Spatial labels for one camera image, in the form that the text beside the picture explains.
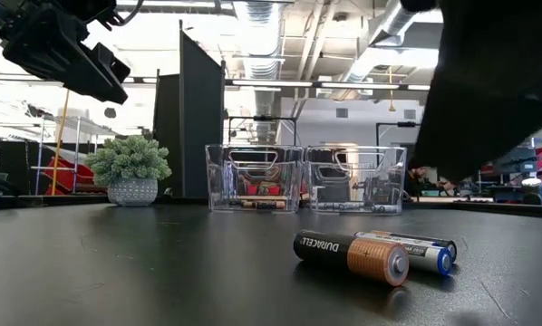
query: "copper-top battery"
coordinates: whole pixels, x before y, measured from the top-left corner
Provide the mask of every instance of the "copper-top battery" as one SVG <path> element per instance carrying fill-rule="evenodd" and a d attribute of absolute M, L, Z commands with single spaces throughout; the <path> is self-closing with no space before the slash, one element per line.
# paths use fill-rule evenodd
<path fill-rule="evenodd" d="M 307 262 L 347 269 L 392 286 L 402 284 L 408 274 L 408 253 L 401 244 L 302 230 L 293 247 Z"/>

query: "white wall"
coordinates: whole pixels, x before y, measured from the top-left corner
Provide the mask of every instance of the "white wall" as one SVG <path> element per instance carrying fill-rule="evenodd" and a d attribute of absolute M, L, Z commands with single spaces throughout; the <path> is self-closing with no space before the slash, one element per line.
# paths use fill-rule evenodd
<path fill-rule="evenodd" d="M 289 116 L 294 100 L 281 100 L 283 116 Z M 297 134 L 303 146 L 321 145 L 325 142 L 354 143 L 360 146 L 376 145 L 376 122 L 405 121 L 404 109 L 415 109 L 420 122 L 422 107 L 417 101 L 394 101 L 396 111 L 390 111 L 390 102 L 344 101 L 309 99 L 297 121 Z M 336 108 L 348 109 L 347 119 L 335 117 Z M 418 128 L 380 127 L 380 145 L 393 142 L 411 143 L 416 141 Z M 293 144 L 293 134 L 281 128 L 279 141 L 282 145 Z"/>

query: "black table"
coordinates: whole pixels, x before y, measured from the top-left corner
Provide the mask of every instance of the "black table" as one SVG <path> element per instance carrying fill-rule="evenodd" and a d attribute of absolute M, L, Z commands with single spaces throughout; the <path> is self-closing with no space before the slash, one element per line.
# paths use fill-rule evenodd
<path fill-rule="evenodd" d="M 300 264 L 295 232 L 450 238 L 449 278 L 390 288 Z M 542 218 L 211 214 L 203 206 L 0 211 L 0 325 L 542 325 Z"/>

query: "ceiling light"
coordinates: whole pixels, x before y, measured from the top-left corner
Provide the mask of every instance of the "ceiling light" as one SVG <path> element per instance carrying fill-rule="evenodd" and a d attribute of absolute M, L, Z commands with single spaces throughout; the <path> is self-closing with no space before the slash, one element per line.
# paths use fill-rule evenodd
<path fill-rule="evenodd" d="M 19 122 L 0 122 L 3 128 L 37 128 L 41 127 L 39 123 L 19 123 Z"/>
<path fill-rule="evenodd" d="M 257 80 L 233 80 L 236 86 L 269 86 L 269 87 L 311 87 L 310 81 L 257 81 Z"/>
<path fill-rule="evenodd" d="M 116 2 L 117 5 L 136 5 L 138 3 L 138 0 L 118 0 Z M 144 6 L 173 6 L 173 7 L 195 7 L 195 8 L 214 8 L 215 3 L 214 2 L 207 2 L 207 1 L 151 1 L 146 0 L 144 1 Z M 221 4 L 221 9 L 227 9 L 232 10 L 233 5 L 232 4 Z"/>
<path fill-rule="evenodd" d="M 0 73 L 0 81 L 40 81 L 40 79 L 29 74 Z"/>
<path fill-rule="evenodd" d="M 279 88 L 279 87 L 241 86 L 241 91 L 281 91 L 281 88 Z"/>
<path fill-rule="evenodd" d="M 241 54 L 234 54 L 232 56 L 233 59 L 240 59 L 240 60 L 251 60 L 251 61 L 264 61 L 264 62 L 285 62 L 285 58 L 277 57 L 277 56 L 254 56 L 254 55 L 241 55 Z"/>
<path fill-rule="evenodd" d="M 429 91 L 429 85 L 408 85 L 408 91 Z"/>
<path fill-rule="evenodd" d="M 398 90 L 400 85 L 378 84 L 369 82 L 322 82 L 322 87 L 343 90 Z"/>

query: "exposed ductwork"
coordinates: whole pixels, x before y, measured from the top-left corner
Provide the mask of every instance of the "exposed ductwork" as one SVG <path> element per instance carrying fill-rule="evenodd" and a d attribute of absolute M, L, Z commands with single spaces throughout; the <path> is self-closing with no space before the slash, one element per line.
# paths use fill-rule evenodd
<path fill-rule="evenodd" d="M 266 2 L 234 2 L 237 19 L 241 23 L 243 52 L 252 58 L 243 61 L 247 79 L 274 80 L 279 74 L 280 62 L 275 58 L 281 47 L 281 19 L 283 5 Z M 273 115 L 276 93 L 255 91 L 255 114 Z M 276 130 L 274 124 L 256 124 L 257 142 L 265 143 L 275 139 L 269 133 Z"/>
<path fill-rule="evenodd" d="M 370 23 L 368 33 L 368 47 L 359 55 L 352 64 L 350 70 L 345 73 L 340 82 L 362 82 L 365 77 L 382 60 L 382 51 L 375 49 L 379 46 L 400 46 L 403 43 L 404 33 L 412 22 L 416 13 L 409 12 L 402 8 L 400 0 L 390 0 L 384 9 L 384 13 Z"/>

